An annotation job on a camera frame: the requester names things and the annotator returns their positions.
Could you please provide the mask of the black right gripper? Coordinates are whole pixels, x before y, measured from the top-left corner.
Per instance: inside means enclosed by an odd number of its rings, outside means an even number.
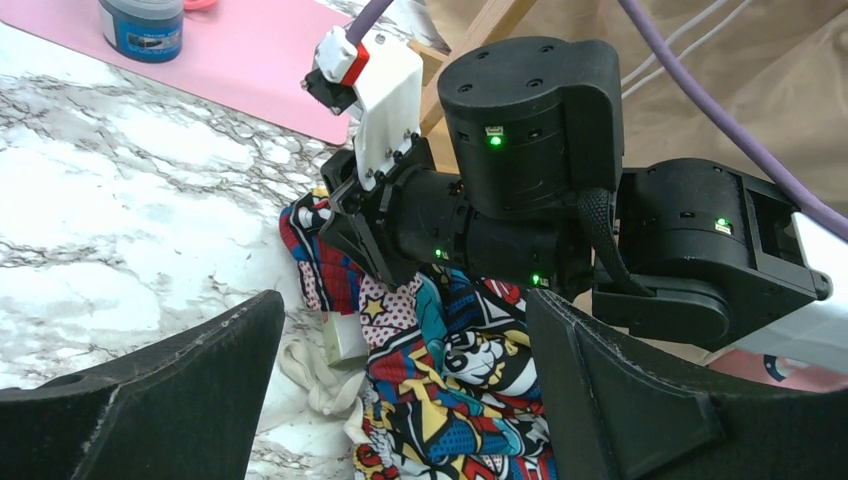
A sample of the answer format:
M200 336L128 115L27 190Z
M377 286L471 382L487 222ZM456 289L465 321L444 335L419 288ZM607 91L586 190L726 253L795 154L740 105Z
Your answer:
M393 154L376 186L361 185L355 152L342 149L321 167L330 218L320 230L326 244L394 291L425 265L468 267L467 229L474 209L459 175L438 172L427 139Z

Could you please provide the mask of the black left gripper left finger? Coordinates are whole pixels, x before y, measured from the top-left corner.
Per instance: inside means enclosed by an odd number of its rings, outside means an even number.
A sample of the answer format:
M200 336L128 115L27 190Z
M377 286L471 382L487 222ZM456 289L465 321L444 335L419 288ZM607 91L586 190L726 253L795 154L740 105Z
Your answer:
M100 365L1 393L5 479L241 479L285 322L264 291Z

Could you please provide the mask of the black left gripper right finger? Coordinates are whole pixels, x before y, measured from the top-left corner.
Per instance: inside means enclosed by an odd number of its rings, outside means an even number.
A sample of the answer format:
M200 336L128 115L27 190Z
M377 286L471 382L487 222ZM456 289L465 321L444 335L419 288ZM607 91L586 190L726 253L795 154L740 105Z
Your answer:
M534 290L528 332L562 479L843 479L847 394L700 367Z

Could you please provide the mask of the comic print shorts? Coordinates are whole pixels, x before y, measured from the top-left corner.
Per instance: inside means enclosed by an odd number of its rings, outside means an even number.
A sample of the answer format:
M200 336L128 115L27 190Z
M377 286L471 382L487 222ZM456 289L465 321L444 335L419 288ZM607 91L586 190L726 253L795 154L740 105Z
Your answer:
M282 348L314 406L349 411L358 479L554 479L557 467L517 286L436 265L388 290L325 244L310 192L279 217L306 305L353 316L365 369L339 382L314 348Z

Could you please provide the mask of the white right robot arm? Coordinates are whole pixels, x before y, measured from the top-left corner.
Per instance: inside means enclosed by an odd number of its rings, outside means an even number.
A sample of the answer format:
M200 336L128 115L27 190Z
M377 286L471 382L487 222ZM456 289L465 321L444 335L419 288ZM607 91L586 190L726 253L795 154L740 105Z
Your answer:
M498 41L450 63L438 96L459 170L418 128L422 59L331 32L302 87L359 122L322 168L323 240L397 288L426 264L592 295L632 335L847 369L847 245L777 186L715 162L624 168L616 51Z

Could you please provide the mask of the pink patterned shorts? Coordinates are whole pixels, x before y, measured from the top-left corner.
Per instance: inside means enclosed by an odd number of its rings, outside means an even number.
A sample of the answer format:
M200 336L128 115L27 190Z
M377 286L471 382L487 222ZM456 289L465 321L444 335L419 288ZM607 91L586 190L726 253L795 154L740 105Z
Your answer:
M846 374L784 357L740 350L718 357L708 367L723 374L786 389L823 393L847 388Z

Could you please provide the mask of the beige shorts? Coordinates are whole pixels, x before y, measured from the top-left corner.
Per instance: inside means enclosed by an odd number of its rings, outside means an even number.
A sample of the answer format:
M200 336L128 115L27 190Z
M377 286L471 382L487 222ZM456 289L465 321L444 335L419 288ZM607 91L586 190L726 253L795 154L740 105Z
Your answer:
M808 189L847 209L844 0L651 0L642 5L704 89ZM614 1L539 1L515 34L599 38L620 56L625 162L677 157L754 172L653 59Z

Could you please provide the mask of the pink clipboard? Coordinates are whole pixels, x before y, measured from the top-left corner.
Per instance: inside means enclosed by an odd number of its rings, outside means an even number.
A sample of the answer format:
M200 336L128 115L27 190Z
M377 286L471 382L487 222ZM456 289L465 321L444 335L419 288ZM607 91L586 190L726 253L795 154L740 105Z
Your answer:
M95 1L4 1L4 23L289 130L341 145L347 116L334 116L300 87L313 50L349 17L316 1L221 1L189 15L183 49L160 64L131 60L102 36Z

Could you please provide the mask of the pink glue stick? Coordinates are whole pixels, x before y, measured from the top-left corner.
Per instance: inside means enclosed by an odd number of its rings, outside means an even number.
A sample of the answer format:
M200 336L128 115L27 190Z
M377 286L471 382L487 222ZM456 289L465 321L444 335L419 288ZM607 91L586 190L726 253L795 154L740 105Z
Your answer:
M213 8L218 0L184 0L183 6L186 11L202 11Z

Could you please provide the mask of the blue lidded jar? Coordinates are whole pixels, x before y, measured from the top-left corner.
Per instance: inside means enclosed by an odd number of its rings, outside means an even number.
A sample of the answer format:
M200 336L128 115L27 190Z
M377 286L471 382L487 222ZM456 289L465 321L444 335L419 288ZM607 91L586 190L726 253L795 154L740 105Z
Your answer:
M178 0L99 0L105 41L144 63L175 59L183 46L184 3Z

